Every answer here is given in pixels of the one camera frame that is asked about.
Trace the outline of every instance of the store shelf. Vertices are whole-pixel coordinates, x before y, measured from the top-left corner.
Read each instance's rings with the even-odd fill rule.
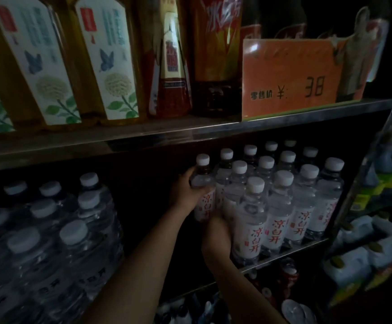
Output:
[[[131,126],[95,127],[77,132],[32,136],[21,140],[0,142],[0,170],[154,146],[209,140],[356,116],[387,110],[391,107],[392,100],[366,100],[246,122],[241,122],[237,116],[221,119],[187,116],[177,119],[151,119],[144,124]]]
[[[250,272],[253,269],[260,270],[261,268],[269,266],[274,261],[277,261],[277,260],[279,260],[281,258],[284,258],[284,257],[292,256],[293,254],[295,254],[297,252],[300,252],[300,251],[303,251],[303,250],[314,248],[314,247],[316,247],[318,245],[321,245],[321,244],[324,244],[324,243],[328,242],[328,240],[329,240],[328,238],[323,238],[322,240],[309,241],[307,243],[304,243],[303,245],[294,246],[292,248],[284,248],[284,247],[282,247],[282,250],[284,250],[284,251],[282,251],[278,255],[262,259],[262,260],[258,261],[258,263],[254,264],[254,265],[250,265],[250,266],[246,266],[246,267],[240,268],[240,272],[243,273],[243,274],[246,274],[247,272]],[[201,285],[201,286],[199,286],[199,287],[197,287],[195,289],[187,291],[187,292],[179,295],[178,297],[171,299],[171,301],[175,300],[175,299],[179,299],[179,298],[185,297],[186,295],[189,295],[189,294],[192,294],[192,293],[195,293],[195,292],[198,292],[198,291],[202,291],[204,289],[208,289],[209,287],[211,287],[213,285],[215,285],[215,281],[209,282],[209,283]]]

